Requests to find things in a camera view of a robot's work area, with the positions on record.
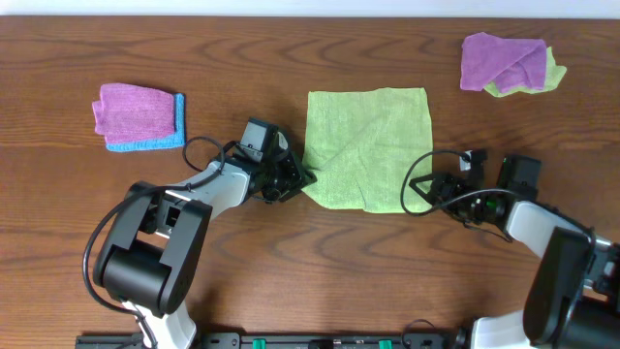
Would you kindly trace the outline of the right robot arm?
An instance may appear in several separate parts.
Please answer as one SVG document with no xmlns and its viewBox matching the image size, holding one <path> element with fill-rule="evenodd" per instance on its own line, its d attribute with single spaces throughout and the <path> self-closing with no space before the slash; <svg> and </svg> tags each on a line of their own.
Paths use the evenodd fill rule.
<svg viewBox="0 0 620 349">
<path fill-rule="evenodd" d="M 482 317 L 454 336 L 453 348 L 616 348 L 619 345 L 619 246 L 537 200 L 541 161 L 511 154 L 497 184 L 482 186 L 483 150 L 458 152 L 464 176 L 407 172 L 404 188 L 464 227 L 498 228 L 541 260 L 522 310 Z"/>
</svg>

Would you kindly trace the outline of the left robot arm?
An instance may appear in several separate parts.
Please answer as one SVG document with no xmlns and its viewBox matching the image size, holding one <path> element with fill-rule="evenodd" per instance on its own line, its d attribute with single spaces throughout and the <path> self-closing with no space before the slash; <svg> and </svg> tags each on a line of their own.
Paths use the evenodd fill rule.
<svg viewBox="0 0 620 349">
<path fill-rule="evenodd" d="M 185 299 L 209 224 L 251 197 L 286 202 L 315 180 L 292 151 L 239 145 L 232 155 L 221 150 L 202 172 L 177 184 L 139 181 L 86 244 L 87 292 L 136 319 L 140 347 L 190 348 L 199 330 Z"/>
</svg>

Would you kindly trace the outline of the light green cloth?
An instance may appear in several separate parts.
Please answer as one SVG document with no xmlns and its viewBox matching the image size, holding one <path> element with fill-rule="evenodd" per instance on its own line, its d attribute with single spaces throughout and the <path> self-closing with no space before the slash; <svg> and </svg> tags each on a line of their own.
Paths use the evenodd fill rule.
<svg viewBox="0 0 620 349">
<path fill-rule="evenodd" d="M 433 149 L 423 88 L 308 94 L 303 192 L 329 209 L 401 213 L 406 172 Z"/>
</svg>

